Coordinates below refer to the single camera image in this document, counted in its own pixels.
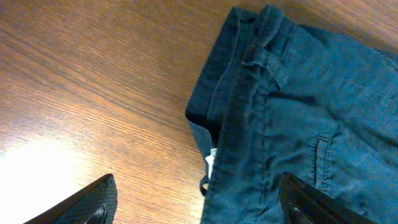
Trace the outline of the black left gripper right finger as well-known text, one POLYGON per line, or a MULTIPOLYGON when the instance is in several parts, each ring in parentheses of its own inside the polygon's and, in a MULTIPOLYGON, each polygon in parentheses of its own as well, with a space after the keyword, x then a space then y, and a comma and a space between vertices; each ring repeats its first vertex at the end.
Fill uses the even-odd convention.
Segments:
POLYGON ((282 174, 279 197, 284 224, 375 224, 290 172, 282 174))

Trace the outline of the dark navy blue shorts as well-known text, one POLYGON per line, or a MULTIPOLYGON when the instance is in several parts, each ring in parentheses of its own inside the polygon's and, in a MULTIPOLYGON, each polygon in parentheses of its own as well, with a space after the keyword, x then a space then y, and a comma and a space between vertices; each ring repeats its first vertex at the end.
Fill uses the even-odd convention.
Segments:
POLYGON ((397 222, 397 55, 230 10, 185 115, 205 161, 203 223, 281 223, 290 172, 377 223, 397 222))

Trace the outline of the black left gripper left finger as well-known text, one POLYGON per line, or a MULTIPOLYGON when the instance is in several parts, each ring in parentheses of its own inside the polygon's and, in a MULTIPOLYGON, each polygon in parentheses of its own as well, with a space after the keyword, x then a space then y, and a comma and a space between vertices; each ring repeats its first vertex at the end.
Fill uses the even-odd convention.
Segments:
POLYGON ((118 206, 113 174, 106 174, 25 224, 112 224, 118 206))

